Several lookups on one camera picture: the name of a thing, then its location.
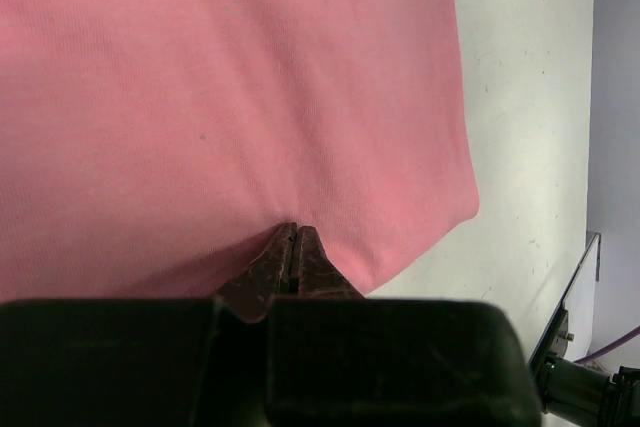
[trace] gray wall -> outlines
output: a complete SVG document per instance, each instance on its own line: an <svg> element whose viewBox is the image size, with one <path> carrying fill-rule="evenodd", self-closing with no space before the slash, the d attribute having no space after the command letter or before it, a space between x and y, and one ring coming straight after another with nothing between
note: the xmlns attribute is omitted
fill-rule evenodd
<svg viewBox="0 0 640 427"><path fill-rule="evenodd" d="M588 227L603 234L592 349L640 325L640 0L595 0ZM640 338L602 358L640 367Z"/></svg>

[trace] white tabletop surface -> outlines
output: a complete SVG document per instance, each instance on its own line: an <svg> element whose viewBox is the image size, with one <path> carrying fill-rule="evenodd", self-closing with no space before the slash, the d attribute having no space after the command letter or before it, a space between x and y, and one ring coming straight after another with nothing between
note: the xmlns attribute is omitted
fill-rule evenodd
<svg viewBox="0 0 640 427"><path fill-rule="evenodd" d="M480 212L373 295L495 303L529 355L585 248L593 0L456 9Z"/></svg>

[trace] pink fabric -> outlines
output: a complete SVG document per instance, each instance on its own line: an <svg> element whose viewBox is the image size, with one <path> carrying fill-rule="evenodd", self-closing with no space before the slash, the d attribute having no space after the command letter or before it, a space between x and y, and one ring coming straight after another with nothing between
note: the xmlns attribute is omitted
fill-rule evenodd
<svg viewBox="0 0 640 427"><path fill-rule="evenodd" d="M478 206L454 0L0 0L0 299L201 296L274 227L363 292Z"/></svg>

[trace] purple cable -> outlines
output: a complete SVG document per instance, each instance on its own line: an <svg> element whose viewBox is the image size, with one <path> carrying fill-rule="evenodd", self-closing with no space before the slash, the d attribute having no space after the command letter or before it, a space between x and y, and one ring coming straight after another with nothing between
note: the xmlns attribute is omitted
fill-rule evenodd
<svg viewBox="0 0 640 427"><path fill-rule="evenodd" d="M586 357L583 357L582 359L576 360L575 362L576 364L586 364L587 362L591 362L592 360L595 360L598 357L602 357L603 355L608 354L612 350L617 349L621 345L626 344L627 342L629 342L634 337L637 337L638 335L640 335L640 325L635 329L633 329L631 332L624 334L618 340L611 342L609 345L604 346L600 350L596 350L593 354L589 354Z"/></svg>

